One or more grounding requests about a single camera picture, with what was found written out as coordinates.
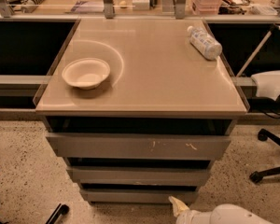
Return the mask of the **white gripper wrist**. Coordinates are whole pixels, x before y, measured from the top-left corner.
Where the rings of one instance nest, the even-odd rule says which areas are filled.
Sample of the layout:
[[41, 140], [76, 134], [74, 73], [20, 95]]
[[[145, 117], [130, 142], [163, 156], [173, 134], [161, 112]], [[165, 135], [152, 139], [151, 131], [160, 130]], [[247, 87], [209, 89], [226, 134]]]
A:
[[173, 206], [173, 213], [176, 217], [176, 224], [209, 224], [210, 212], [199, 212], [189, 210], [188, 206], [174, 196], [169, 197]]

